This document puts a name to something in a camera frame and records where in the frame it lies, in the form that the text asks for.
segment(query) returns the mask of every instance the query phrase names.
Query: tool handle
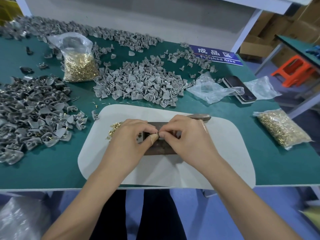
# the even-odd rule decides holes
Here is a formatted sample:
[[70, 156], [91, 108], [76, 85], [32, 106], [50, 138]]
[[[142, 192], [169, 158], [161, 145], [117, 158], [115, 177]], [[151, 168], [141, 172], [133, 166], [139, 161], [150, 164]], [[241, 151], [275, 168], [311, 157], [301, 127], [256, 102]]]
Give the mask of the tool handle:
[[203, 121], [208, 121], [211, 119], [211, 116], [207, 113], [194, 113], [187, 115], [187, 117], [195, 120], [203, 120]]

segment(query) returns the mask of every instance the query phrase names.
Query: black pants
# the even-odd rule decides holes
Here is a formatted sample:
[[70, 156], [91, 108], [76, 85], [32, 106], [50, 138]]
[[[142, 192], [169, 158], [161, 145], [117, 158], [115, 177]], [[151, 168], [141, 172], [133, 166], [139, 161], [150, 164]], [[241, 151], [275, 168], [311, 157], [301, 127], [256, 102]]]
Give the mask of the black pants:
[[[127, 239], [126, 190], [117, 190], [104, 205], [90, 240]], [[144, 191], [137, 240], [186, 240], [176, 205], [168, 189]]]

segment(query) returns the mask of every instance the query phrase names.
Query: black phone screen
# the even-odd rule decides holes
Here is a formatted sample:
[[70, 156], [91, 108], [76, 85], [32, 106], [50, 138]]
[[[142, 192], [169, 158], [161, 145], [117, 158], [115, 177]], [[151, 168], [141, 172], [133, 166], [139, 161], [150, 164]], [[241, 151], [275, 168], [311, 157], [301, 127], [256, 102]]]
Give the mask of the black phone screen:
[[237, 77], [237, 76], [227, 76], [224, 78], [226, 83], [229, 84], [230, 87], [243, 87], [244, 88], [244, 95], [241, 95], [241, 97], [245, 101], [252, 101], [256, 100], [256, 96], [246, 87], [246, 85], [243, 84], [243, 82]]

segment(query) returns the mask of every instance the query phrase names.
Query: red plastic stool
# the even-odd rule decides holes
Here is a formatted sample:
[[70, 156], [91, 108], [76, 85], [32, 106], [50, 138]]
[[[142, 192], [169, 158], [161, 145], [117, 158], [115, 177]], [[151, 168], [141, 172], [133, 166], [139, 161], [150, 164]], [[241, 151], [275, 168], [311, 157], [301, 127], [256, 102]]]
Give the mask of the red plastic stool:
[[315, 72], [312, 66], [303, 60], [300, 56], [291, 57], [286, 63], [278, 68], [271, 76], [279, 74], [283, 76], [285, 81], [282, 86], [289, 88], [292, 85], [297, 87], [303, 84]]

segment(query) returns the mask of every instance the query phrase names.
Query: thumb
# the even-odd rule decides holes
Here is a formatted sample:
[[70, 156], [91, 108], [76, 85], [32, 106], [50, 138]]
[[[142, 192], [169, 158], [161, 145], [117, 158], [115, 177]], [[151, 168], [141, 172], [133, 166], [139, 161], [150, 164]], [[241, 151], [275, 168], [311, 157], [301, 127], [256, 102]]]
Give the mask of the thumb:
[[158, 140], [159, 135], [158, 133], [156, 134], [151, 134], [149, 135], [140, 145], [140, 150], [143, 153], [143, 155], [145, 154], [145, 152], [150, 148], [150, 146], [153, 145], [153, 143]]
[[159, 136], [161, 138], [163, 138], [176, 152], [178, 143], [179, 143], [179, 139], [174, 137], [172, 134], [170, 134], [167, 131], [161, 131], [159, 132]]

